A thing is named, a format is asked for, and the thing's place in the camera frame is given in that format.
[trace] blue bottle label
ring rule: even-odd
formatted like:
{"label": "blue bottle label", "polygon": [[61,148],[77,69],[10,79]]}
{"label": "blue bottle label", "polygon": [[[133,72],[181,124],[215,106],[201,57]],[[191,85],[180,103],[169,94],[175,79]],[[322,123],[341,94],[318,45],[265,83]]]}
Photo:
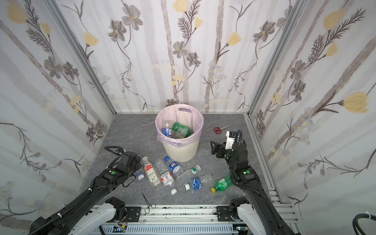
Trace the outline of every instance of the blue bottle label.
{"label": "blue bottle label", "polygon": [[172,135],[172,129],[163,128],[163,129],[162,129],[162,133],[163,133],[165,136],[170,136],[170,135]]}
{"label": "blue bottle label", "polygon": [[201,184],[201,181],[199,178],[194,178],[194,179],[191,179],[191,183],[193,185],[193,189],[196,191],[196,190],[199,190],[200,188],[202,188],[202,184]]}
{"label": "blue bottle label", "polygon": [[171,164],[169,165],[170,170],[173,171],[175,169],[175,167],[177,167],[177,163],[171,162]]}

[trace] bottle cap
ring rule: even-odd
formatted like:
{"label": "bottle cap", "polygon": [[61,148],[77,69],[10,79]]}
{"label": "bottle cap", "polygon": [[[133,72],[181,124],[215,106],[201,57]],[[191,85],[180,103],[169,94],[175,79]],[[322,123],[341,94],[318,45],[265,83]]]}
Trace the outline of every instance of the bottle cap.
{"label": "bottle cap", "polygon": [[143,178],[145,178],[144,174],[140,174],[137,176],[138,180],[142,180]]}
{"label": "bottle cap", "polygon": [[141,160],[145,164],[149,161],[149,158],[147,156],[144,156]]}
{"label": "bottle cap", "polygon": [[180,166],[177,165],[177,166],[172,170],[172,173],[176,173],[179,169],[180,169]]}

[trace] green plastic bottle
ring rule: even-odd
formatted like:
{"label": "green plastic bottle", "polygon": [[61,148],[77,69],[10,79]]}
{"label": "green plastic bottle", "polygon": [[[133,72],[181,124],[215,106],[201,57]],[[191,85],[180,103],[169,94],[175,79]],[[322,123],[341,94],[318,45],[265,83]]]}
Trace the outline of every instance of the green plastic bottle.
{"label": "green plastic bottle", "polygon": [[188,136],[190,136],[190,135],[193,134],[193,132],[191,131],[191,129],[189,129],[189,127],[186,127],[185,125],[181,125],[178,122],[174,123],[174,126],[172,127],[172,129],[176,132],[179,127],[187,129],[187,134],[186,134],[186,136],[184,138],[187,138]]}
{"label": "green plastic bottle", "polygon": [[232,182],[230,180],[230,177],[226,176],[223,179],[220,179],[219,181],[217,181],[217,183],[215,184],[215,186],[213,188],[211,188],[210,190],[214,194],[217,191],[224,191],[224,190],[226,190],[231,185],[232,185]]}

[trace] trash can handle hole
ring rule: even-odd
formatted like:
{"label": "trash can handle hole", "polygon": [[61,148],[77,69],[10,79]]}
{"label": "trash can handle hole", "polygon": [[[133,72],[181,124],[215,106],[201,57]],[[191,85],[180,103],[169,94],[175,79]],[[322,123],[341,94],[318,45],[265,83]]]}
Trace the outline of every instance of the trash can handle hole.
{"label": "trash can handle hole", "polygon": [[184,112],[192,112],[192,110],[190,109],[186,109],[186,108],[178,108],[179,111],[184,111]]}

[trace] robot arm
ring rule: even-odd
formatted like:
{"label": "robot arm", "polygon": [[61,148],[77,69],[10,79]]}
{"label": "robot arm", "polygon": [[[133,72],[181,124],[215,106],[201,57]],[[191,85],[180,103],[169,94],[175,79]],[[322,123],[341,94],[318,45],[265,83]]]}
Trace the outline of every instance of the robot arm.
{"label": "robot arm", "polygon": [[[90,187],[75,198],[71,203],[66,205],[60,211],[52,214],[49,218],[44,219],[39,217],[36,219],[31,227],[29,235],[67,235],[78,222],[88,225],[91,217],[95,216],[94,212],[87,214],[90,209],[104,196],[112,192],[119,185],[124,186],[124,182],[138,169],[141,168],[140,157],[130,151],[123,151],[123,148],[118,146],[107,146],[106,150],[114,153],[117,157],[110,163],[107,169],[103,170],[96,176]],[[116,198],[110,198],[98,210],[103,210],[106,216],[99,216],[98,220],[102,223],[112,219],[114,216],[122,219],[125,214],[124,203],[115,202]]]}
{"label": "robot arm", "polygon": [[244,190],[252,205],[244,198],[231,200],[230,212],[234,220],[243,220],[254,234],[293,235],[292,229],[283,221],[265,194],[255,170],[248,165],[247,144],[242,132],[227,131],[223,144],[211,141],[211,153],[224,158],[229,165],[231,182]]}

